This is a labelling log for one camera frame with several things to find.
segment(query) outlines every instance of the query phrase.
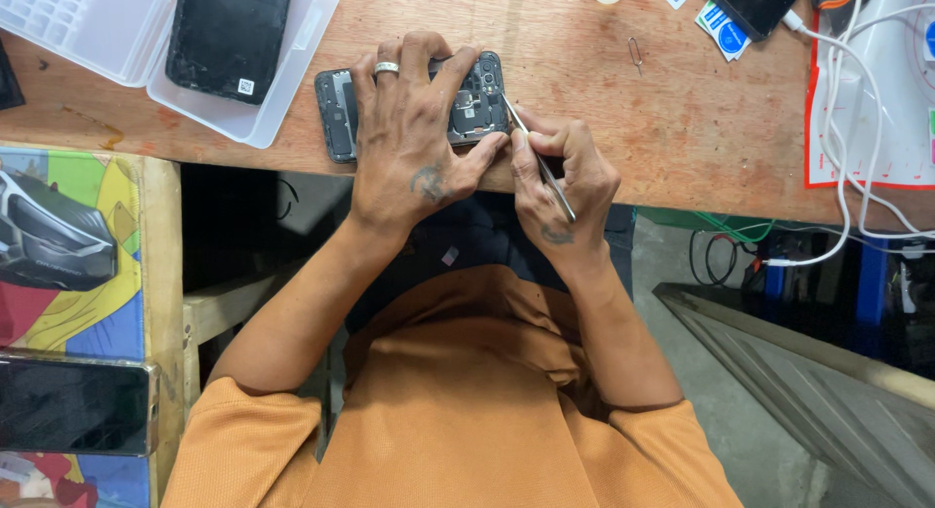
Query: silver ring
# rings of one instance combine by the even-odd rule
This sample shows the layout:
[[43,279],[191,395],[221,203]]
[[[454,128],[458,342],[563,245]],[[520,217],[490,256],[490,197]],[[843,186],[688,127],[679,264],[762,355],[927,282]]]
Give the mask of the silver ring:
[[373,75],[376,75],[379,72],[399,73],[399,64],[396,64],[395,62],[377,62],[377,64],[373,66]]

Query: hand tattoo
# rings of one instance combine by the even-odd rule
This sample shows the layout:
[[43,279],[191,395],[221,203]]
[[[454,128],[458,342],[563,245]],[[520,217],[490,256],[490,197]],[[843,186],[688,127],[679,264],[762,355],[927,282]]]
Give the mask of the hand tattoo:
[[436,163],[435,167],[425,166],[420,168],[410,181],[411,191],[415,191],[415,184],[419,182],[419,178],[424,179],[420,187],[422,195],[431,199],[434,203],[438,203],[453,192],[451,189],[441,190],[441,163]]
[[549,243],[554,245],[564,245],[566,243],[574,243],[575,235],[571,231],[558,231],[554,232],[548,225],[542,225],[542,237],[546,239]]

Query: man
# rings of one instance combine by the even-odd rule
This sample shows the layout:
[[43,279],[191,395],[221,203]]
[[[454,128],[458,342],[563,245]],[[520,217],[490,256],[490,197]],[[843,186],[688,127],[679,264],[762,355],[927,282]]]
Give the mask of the man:
[[[533,132],[512,134],[515,217],[568,294],[478,264],[355,309],[369,315],[345,351],[347,399],[315,460],[321,406],[290,391],[368,286],[405,261],[413,228],[470,196],[509,142],[491,133],[459,157],[445,137],[480,53],[461,48],[430,81],[429,59],[451,50],[419,32],[357,61],[350,215],[224,351],[163,506],[740,506],[614,270],[604,227],[620,175],[583,122],[522,109]],[[378,61],[398,73],[374,83]],[[576,223],[532,149],[564,158]]]

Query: floor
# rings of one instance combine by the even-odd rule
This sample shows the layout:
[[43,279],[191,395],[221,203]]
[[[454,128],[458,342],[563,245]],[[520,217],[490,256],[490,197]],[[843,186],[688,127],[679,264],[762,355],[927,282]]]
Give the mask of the floor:
[[[300,234],[332,207],[346,210],[353,184],[350,179],[291,173],[282,174],[281,178],[298,193],[295,196],[282,185],[281,208],[292,203],[282,224]],[[695,405],[711,450],[724,465],[728,480],[744,506],[896,508],[895,503],[846,473],[812,458],[653,296],[652,289],[660,282],[695,282],[688,265],[690,235],[683,229],[656,226],[638,218],[633,250],[633,297],[649,331],[672,361],[685,394]],[[707,239],[695,240],[695,258],[703,256],[706,245]],[[711,268],[716,275],[726,271],[729,256],[730,247],[725,242],[714,244]],[[750,260],[749,255],[741,253],[729,286],[739,286],[743,267]],[[310,384],[309,389],[336,409],[341,403],[340,385],[335,384],[342,371],[339,353],[340,346],[334,345],[318,371],[337,378],[330,385]]]

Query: finger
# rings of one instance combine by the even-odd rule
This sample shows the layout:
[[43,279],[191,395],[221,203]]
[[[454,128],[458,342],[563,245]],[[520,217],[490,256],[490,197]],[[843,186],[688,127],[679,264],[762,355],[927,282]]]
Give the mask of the finger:
[[373,82],[373,66],[377,63],[377,57],[373,53],[362,55],[360,59],[351,66],[351,83],[354,84],[354,95],[357,97],[357,111],[366,111],[365,105],[369,105],[373,96],[377,93],[377,83]]
[[441,92],[445,99],[445,106],[451,108],[454,103],[454,96],[461,89],[461,83],[464,82],[468,72],[481,56],[481,45],[472,44],[458,50],[449,60],[445,60],[432,80],[432,89]]
[[591,130],[583,120],[577,119],[569,121],[555,135],[530,132],[529,143],[535,151],[542,155],[564,157],[566,159],[570,159],[578,153],[583,153],[573,151],[576,145],[578,145],[577,148],[593,145]]
[[542,177],[539,172],[539,160],[532,152],[531,146],[526,143],[526,135],[522,130],[513,130],[513,159],[509,170],[513,175],[513,187],[517,196],[535,195],[544,191]]
[[411,32],[403,37],[399,76],[411,82],[428,84],[429,60],[450,57],[451,48],[435,32]]
[[[377,61],[399,64],[402,49],[403,41],[399,39],[385,41],[377,49]],[[384,92],[390,89],[398,79],[399,74],[397,72],[379,72],[377,74],[377,90]]]
[[516,115],[520,116],[520,119],[523,120],[526,129],[531,132],[555,135],[561,132],[562,128],[565,128],[572,121],[572,119],[563,117],[543,117],[519,105],[513,105],[513,109],[516,110]]
[[509,143],[509,135],[504,132],[488,133],[466,156],[458,158],[458,165],[466,168],[472,179],[480,179],[490,164],[494,163],[497,153]]

